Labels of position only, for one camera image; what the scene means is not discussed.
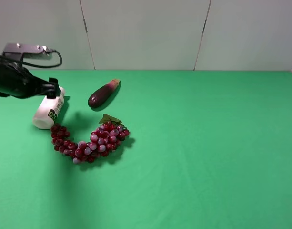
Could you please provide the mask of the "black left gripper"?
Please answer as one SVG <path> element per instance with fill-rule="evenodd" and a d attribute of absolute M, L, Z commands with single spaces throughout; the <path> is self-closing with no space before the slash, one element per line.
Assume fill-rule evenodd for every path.
<path fill-rule="evenodd" d="M 55 99 L 60 94 L 59 81 L 56 78 L 45 81 L 34 75 L 29 76 L 29 97 L 44 95 L 48 99 Z"/>

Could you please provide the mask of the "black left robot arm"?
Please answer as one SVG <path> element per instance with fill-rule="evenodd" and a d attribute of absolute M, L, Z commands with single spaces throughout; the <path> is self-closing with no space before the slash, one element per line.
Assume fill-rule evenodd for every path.
<path fill-rule="evenodd" d="M 57 79 L 50 78 L 45 81 L 32 75 L 26 68 L 0 62 L 0 97 L 26 99 L 44 95 L 49 99 L 55 99 L 60 94 Z"/>

